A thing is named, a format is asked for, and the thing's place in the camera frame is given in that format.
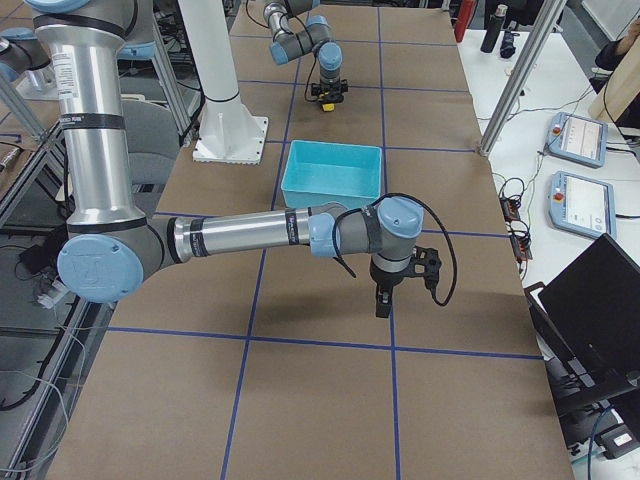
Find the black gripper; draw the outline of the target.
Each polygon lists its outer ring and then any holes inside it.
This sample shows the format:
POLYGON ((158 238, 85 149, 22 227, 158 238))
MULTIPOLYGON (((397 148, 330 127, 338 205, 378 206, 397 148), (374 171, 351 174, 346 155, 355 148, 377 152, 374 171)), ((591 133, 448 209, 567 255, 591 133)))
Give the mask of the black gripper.
POLYGON ((346 79, 335 82, 320 81, 311 84, 311 101, 317 103, 342 103, 349 90, 346 79))
POLYGON ((370 262, 369 273, 376 284, 375 315, 388 319, 392 311, 392 292, 404 278, 414 276, 414 267, 409 262, 387 262, 382 266, 370 262))

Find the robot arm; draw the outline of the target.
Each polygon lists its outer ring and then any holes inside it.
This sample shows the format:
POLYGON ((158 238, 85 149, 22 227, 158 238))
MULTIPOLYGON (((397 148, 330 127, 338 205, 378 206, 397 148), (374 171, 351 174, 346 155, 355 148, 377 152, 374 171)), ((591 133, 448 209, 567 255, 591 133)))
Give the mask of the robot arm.
POLYGON ((428 253, 416 243, 424 208, 403 194, 354 210, 329 203, 210 219, 149 219, 133 188, 165 183, 180 143, 171 128, 144 124, 136 130, 140 152, 133 152, 117 60, 124 49, 152 42, 152 3, 33 1, 30 9, 36 37, 52 56, 70 167, 75 207, 57 258, 70 291, 95 303, 116 302, 174 264, 298 245, 336 260, 369 254, 381 307, 404 279, 426 276, 428 253))
MULTIPOLYGON (((290 28, 292 19, 317 7, 315 1, 271 1, 263 10, 272 34, 270 51, 274 62, 287 64, 306 55, 313 58, 317 82, 308 82, 304 98, 324 112, 344 100, 349 86, 341 76, 342 50, 331 26, 322 16, 290 28)), ((381 151, 377 147, 296 141, 290 147, 282 190, 287 206, 308 210, 311 251, 332 257, 338 263, 348 253, 371 254, 370 275, 376 284, 376 314, 390 315, 397 261, 387 255, 397 235, 385 219, 394 204, 379 198, 381 151)))

